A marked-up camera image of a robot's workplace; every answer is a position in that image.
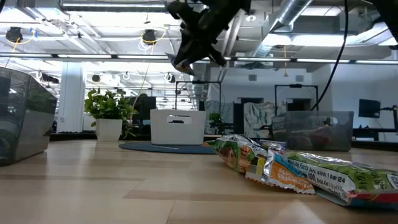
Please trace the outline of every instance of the plastic container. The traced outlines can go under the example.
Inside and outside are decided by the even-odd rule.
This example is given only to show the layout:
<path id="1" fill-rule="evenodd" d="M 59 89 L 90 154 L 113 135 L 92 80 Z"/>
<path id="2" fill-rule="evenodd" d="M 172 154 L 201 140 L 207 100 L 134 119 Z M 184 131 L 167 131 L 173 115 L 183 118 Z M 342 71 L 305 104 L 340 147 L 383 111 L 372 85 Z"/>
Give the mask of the plastic container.
<path id="1" fill-rule="evenodd" d="M 151 143 L 201 146 L 205 124 L 205 111 L 151 110 Z"/>
<path id="2" fill-rule="evenodd" d="M 352 111 L 289 111 L 272 118 L 276 141 L 298 151 L 349 151 Z"/>

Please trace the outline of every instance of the wooden floor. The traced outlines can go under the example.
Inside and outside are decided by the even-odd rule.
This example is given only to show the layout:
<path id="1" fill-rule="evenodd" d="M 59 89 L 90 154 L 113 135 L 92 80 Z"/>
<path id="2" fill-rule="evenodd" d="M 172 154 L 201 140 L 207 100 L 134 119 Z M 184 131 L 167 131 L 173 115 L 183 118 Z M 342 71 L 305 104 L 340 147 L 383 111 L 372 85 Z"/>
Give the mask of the wooden floor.
<path id="1" fill-rule="evenodd" d="M 398 170 L 398 153 L 322 155 Z M 348 209 L 248 181 L 215 155 L 129 151 L 116 143 L 51 142 L 0 167 L 0 223 L 394 223 L 397 212 Z"/>

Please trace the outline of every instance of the clear plastic bin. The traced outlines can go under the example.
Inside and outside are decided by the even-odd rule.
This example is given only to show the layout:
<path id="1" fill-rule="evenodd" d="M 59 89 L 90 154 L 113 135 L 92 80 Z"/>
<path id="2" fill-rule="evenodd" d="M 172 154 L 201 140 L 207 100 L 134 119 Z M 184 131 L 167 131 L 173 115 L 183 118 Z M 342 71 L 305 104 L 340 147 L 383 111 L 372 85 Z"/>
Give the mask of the clear plastic bin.
<path id="1" fill-rule="evenodd" d="M 272 118 L 272 131 L 291 150 L 349 151 L 353 120 L 352 111 L 289 111 Z"/>

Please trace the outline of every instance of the ceiling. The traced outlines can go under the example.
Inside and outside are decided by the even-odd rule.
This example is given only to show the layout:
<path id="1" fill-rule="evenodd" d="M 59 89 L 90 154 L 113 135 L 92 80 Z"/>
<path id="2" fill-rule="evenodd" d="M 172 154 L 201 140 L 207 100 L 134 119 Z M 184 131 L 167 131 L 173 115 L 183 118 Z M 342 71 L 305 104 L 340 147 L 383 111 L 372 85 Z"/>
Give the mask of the ceiling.
<path id="1" fill-rule="evenodd" d="M 43 54 L 154 54 L 163 55 L 164 53 L 176 53 L 180 45 L 180 21 L 173 19 L 170 14 L 164 12 L 148 12 L 148 7 L 142 7 L 134 12 L 121 12 L 119 9 L 109 7 L 107 10 L 98 11 L 62 11 L 56 1 L 36 0 L 35 7 L 17 7 L 16 1 L 8 0 L 6 7 L 0 14 L 0 52 L 15 53 L 43 53 Z M 113 2 L 116 1 L 79 1 L 69 0 L 63 3 L 93 3 L 93 2 Z M 142 3 L 162 4 L 161 1 L 118 1 L 117 3 Z M 247 15 L 238 14 L 232 23 L 230 32 L 224 31 L 218 37 L 216 49 L 222 51 L 223 46 L 230 46 L 225 50 L 224 55 L 236 55 L 236 53 L 252 52 L 264 40 L 262 34 L 264 21 L 267 16 L 277 13 L 280 9 L 280 0 L 275 1 L 256 1 L 252 0 L 252 15 L 256 17 L 254 21 L 247 21 Z M 356 24 L 352 24 L 352 30 L 366 31 L 364 27 L 369 25 L 368 12 L 373 11 L 373 7 L 363 1 L 350 1 L 352 8 L 350 15 Z M 326 20 L 342 17 L 341 8 L 343 1 L 314 0 L 311 5 L 302 13 L 295 22 L 294 34 L 300 34 L 300 29 L 305 26 L 305 18 L 316 16 Z M 5 38 L 5 33 L 10 27 L 22 28 L 23 41 L 16 45 L 10 43 Z M 142 43 L 141 34 L 146 29 L 154 29 L 158 39 L 156 44 L 151 47 Z M 314 25 L 313 31 L 316 32 L 321 27 Z M 388 38 L 386 36 L 379 39 L 382 42 Z M 274 46 L 269 52 L 273 57 L 300 57 L 300 58 L 335 58 L 340 47 L 319 47 L 287 45 Z M 391 51 L 387 46 L 379 46 L 372 42 L 372 39 L 365 43 L 347 47 L 343 58 L 355 59 L 382 59 Z M 20 70 L 36 76 L 37 71 L 42 71 L 48 75 L 61 80 L 62 62 L 60 61 L 38 61 L 24 60 L 18 58 L 1 58 L 2 66 Z M 158 90 L 144 90 L 149 95 L 159 97 L 173 96 L 175 84 L 165 80 L 165 75 L 171 73 L 176 80 L 191 80 L 192 77 L 182 75 L 168 63 L 138 63 L 138 62 L 84 62 L 84 68 L 88 74 L 87 87 L 100 86 L 101 88 L 139 88 L 142 84 L 144 88 Z M 312 67 L 306 63 L 288 63 L 288 68 Z M 269 68 L 284 68 L 285 63 L 273 63 Z M 93 82 L 92 75 L 107 75 L 111 77 L 108 82 Z M 59 94 L 59 85 L 42 82 L 45 86 L 52 86 L 49 90 L 56 96 Z M 187 91 L 183 91 L 181 98 L 187 97 L 195 99 L 194 86 L 187 85 Z M 131 90 L 128 94 L 136 95 L 138 90 Z"/>

